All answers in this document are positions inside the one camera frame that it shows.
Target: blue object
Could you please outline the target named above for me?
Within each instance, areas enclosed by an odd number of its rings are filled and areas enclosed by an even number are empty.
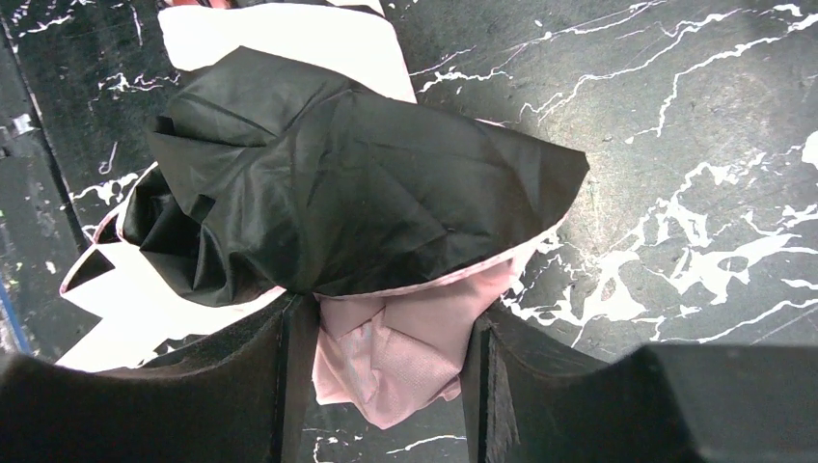
[[[22,326],[17,320],[17,314],[14,312],[14,307],[12,306],[12,298],[9,297],[9,293],[6,292],[6,287],[2,285],[2,282],[0,282],[0,310],[2,310],[0,312],[3,313],[6,319],[9,320],[9,324],[12,325],[14,341],[20,349],[20,352],[31,355],[31,346],[23,333]]]

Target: floor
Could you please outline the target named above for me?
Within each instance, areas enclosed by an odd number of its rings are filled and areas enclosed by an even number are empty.
[[[607,361],[646,341],[818,344],[818,1],[633,1],[384,3],[421,104],[588,154],[505,304]],[[25,82],[0,77],[0,125],[23,127],[0,155],[0,274],[47,360],[98,321],[57,285],[176,90],[155,14],[0,0],[0,66]],[[460,410],[379,431],[315,406],[303,459],[465,462]]]

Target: gray marble surface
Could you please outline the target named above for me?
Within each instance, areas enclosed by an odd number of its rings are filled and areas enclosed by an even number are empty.
[[[89,231],[147,167],[132,125],[176,75],[151,2],[22,1],[2,2],[7,37]],[[818,343],[818,2],[384,5],[421,104],[588,153],[511,311],[607,361],[647,341]],[[89,25],[120,35],[87,44]],[[66,41],[95,61],[36,63]],[[351,406],[314,406],[302,457],[466,461],[460,410],[438,401],[380,431]]]

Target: pink fabric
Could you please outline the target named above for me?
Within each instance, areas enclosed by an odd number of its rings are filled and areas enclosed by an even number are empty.
[[[543,238],[429,284],[318,296],[318,403],[352,402],[386,429],[438,397],[457,397],[475,320],[520,277]]]

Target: garment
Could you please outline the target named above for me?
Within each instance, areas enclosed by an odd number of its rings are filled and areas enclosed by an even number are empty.
[[[394,31],[373,14],[178,7],[160,22],[194,75],[149,129],[158,168],[115,235],[195,304],[314,293],[320,403],[352,402],[385,428],[456,396],[474,320],[559,225],[585,157],[412,104]],[[202,45],[214,24],[243,27]]]

